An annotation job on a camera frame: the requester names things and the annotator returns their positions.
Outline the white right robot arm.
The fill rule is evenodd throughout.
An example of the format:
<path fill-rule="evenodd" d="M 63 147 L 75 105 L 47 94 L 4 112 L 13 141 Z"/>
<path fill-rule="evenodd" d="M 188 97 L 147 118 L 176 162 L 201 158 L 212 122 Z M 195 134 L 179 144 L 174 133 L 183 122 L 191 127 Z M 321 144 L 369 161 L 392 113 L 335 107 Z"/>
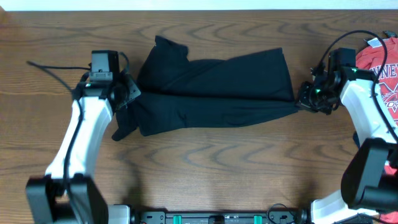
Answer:
<path fill-rule="evenodd" d="M 384 173 L 397 165 L 397 125 L 382 102 L 376 75 L 341 66 L 303 82 L 297 106 L 330 114 L 337 104 L 347 110 L 359 149 L 331 195 L 311 203 L 310 223 L 341 223 L 357 217 L 397 211 L 397 177 Z"/>

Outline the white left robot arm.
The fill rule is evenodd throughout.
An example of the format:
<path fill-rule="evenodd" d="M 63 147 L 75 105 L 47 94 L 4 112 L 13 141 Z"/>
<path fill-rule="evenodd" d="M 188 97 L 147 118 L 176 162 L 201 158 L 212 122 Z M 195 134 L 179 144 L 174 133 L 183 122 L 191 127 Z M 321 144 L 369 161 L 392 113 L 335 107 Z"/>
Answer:
<path fill-rule="evenodd" d="M 128 205 L 109 205 L 94 183 L 104 132 L 117 110 L 141 92 L 130 75 L 82 76 L 71 91 L 72 117 L 59 152 L 43 177 L 25 187 L 35 223 L 133 223 Z"/>

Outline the black polo shirt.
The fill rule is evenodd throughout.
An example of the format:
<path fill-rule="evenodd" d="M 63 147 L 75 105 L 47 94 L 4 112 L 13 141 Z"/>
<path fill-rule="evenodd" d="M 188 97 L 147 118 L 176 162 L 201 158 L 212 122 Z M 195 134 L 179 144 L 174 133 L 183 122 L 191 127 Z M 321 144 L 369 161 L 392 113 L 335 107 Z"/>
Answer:
<path fill-rule="evenodd" d="M 137 76 L 141 94 L 117 112 L 120 141 L 183 128 L 237 128 L 297 112 L 282 49 L 227 60 L 189 60 L 188 47 L 157 36 Z"/>

